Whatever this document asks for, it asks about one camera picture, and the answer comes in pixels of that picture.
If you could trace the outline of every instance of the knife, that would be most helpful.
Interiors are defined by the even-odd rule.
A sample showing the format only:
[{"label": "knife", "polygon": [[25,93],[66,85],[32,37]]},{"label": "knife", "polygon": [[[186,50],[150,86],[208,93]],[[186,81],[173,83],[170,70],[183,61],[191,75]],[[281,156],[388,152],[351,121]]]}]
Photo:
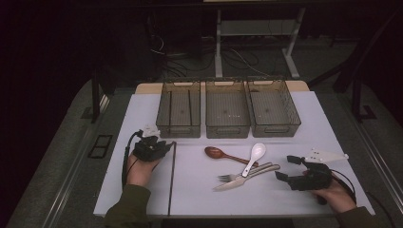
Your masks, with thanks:
[{"label": "knife", "polygon": [[236,188],[236,187],[239,187],[239,186],[243,185],[246,181],[248,181],[249,179],[251,179],[251,178],[253,178],[253,177],[255,177],[255,176],[259,175],[259,174],[262,174],[262,173],[265,173],[265,172],[268,172],[268,171],[274,171],[274,170],[279,170],[279,165],[278,164],[273,164],[273,165],[271,165],[271,166],[269,166],[267,168],[264,168],[264,169],[262,169],[262,170],[260,170],[260,171],[258,171],[256,173],[249,174],[249,176],[246,177],[246,178],[244,178],[243,176],[237,177],[235,180],[232,180],[231,182],[227,182],[225,184],[222,184],[222,185],[219,185],[219,186],[213,188],[213,190],[216,191],[216,192],[220,192],[220,191],[233,189],[233,188]]}]

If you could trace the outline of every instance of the metal rail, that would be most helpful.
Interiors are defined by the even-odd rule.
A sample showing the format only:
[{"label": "metal rail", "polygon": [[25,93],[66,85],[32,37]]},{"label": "metal rail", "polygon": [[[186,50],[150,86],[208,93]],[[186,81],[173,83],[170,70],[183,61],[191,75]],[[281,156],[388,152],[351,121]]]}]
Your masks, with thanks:
[{"label": "metal rail", "polygon": [[77,177],[79,174],[80,166],[83,161],[83,158],[86,157],[89,144],[91,140],[94,139],[99,125],[102,122],[102,118],[104,117],[105,110],[109,105],[109,99],[106,95],[103,96],[101,103],[100,103],[100,115],[97,119],[96,123],[90,124],[86,130],[86,134],[84,135],[76,157],[74,158],[73,163],[71,164],[70,169],[67,172],[67,175],[63,181],[62,186],[60,187],[56,199],[54,200],[50,210],[48,211],[48,215],[42,225],[42,227],[56,227],[57,221],[59,217],[63,213],[63,209],[67,203],[68,197],[71,193],[71,190],[74,186],[74,183],[77,181]]},{"label": "metal rail", "polygon": [[364,127],[363,123],[359,123],[353,113],[350,110],[351,104],[348,102],[347,98],[343,95],[337,95],[337,98],[342,103],[343,108],[345,109],[347,116],[350,122],[354,125],[356,131],[359,133],[361,140],[364,142],[366,146],[366,150],[368,155],[370,156],[374,166],[379,173],[381,179],[385,182],[386,187],[388,188],[391,196],[396,203],[397,207],[400,210],[400,213],[403,214],[403,189],[400,184],[397,182],[394,174],[389,168],[388,164],[385,163],[385,160],[382,158],[379,150],[376,148],[373,140],[371,139],[368,131]]}]

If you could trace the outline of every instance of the hand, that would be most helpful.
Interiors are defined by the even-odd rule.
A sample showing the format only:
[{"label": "hand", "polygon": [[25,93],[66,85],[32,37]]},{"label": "hand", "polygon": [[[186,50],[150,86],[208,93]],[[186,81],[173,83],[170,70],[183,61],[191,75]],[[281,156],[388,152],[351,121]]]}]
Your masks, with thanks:
[{"label": "hand", "polygon": [[337,181],[332,180],[328,188],[312,190],[312,193],[325,198],[336,213],[343,213],[356,208],[355,202]]},{"label": "hand", "polygon": [[126,184],[134,184],[145,187],[151,178],[152,171],[159,162],[160,160],[141,161],[134,155],[130,155],[127,159],[128,174]]}]

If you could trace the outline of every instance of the person's right hand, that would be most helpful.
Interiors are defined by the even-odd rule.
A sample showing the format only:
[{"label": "person's right hand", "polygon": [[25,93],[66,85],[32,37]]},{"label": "person's right hand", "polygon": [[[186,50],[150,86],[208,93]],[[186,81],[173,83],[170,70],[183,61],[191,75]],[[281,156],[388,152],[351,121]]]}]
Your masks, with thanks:
[{"label": "person's right hand", "polygon": [[336,213],[343,213],[356,208],[355,202],[337,181],[332,180],[328,188],[312,190],[315,195],[325,198]]}]

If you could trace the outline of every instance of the gray carpet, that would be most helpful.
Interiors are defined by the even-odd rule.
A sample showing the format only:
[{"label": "gray carpet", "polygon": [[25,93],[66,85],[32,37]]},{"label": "gray carpet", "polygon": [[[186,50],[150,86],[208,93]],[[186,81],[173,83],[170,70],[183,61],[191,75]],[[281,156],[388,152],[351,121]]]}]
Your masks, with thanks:
[{"label": "gray carpet", "polygon": [[[248,50],[240,50],[243,46],[230,46],[224,51],[226,58],[223,61],[224,76],[259,75],[237,59],[238,53],[253,64],[253,68],[268,74],[285,75],[289,80],[289,72],[282,58],[280,48],[283,48],[287,40],[276,40],[259,47],[258,43],[250,42]],[[329,47],[330,40],[321,38],[317,40],[298,40],[293,52],[293,58],[300,73],[300,80],[309,82],[321,73],[329,70],[344,61],[354,49],[354,44],[336,45]],[[188,77],[214,76],[214,62],[210,65],[213,53],[203,56],[201,59],[177,60],[176,63],[168,63],[174,67],[175,73],[166,71],[163,77],[185,74]],[[335,131],[337,139],[344,152],[350,155],[350,163],[358,179],[366,191],[371,192],[379,199],[391,214],[396,227],[403,227],[403,217],[393,201],[389,190],[382,178],[374,168],[365,143],[355,129],[354,120],[348,110],[351,100],[351,91],[345,94],[335,94],[332,84],[336,76],[311,88],[318,99]],[[39,227],[46,225],[54,227],[102,227],[103,219],[92,215],[98,193],[105,176],[107,165],[114,148],[114,143],[125,115],[125,109],[134,89],[117,89],[116,93],[109,97],[109,105],[102,113],[97,123],[82,119],[82,114],[91,104],[90,83],[83,86],[62,122],[59,131],[48,148],[41,165],[35,173],[29,188],[20,201],[9,227]],[[369,105],[377,119],[366,120],[363,126],[367,129],[379,152],[390,166],[396,179],[403,180],[403,130],[394,120],[388,110],[379,102],[372,91],[364,86],[362,103]],[[94,144],[98,135],[113,135],[112,144],[107,150],[104,159],[90,159],[86,154]],[[85,155],[81,162],[75,162],[80,158],[80,151]],[[76,164],[77,169],[71,173],[71,165]],[[73,177],[70,188],[66,186],[66,177]],[[65,193],[64,198],[58,198],[58,193]],[[375,212],[380,219],[388,224],[387,216],[379,204],[369,198]],[[55,200],[62,203],[60,213],[49,215],[51,205]],[[296,228],[312,227],[338,227],[334,218],[294,218]],[[271,227],[267,222],[257,222],[248,227]]]}]

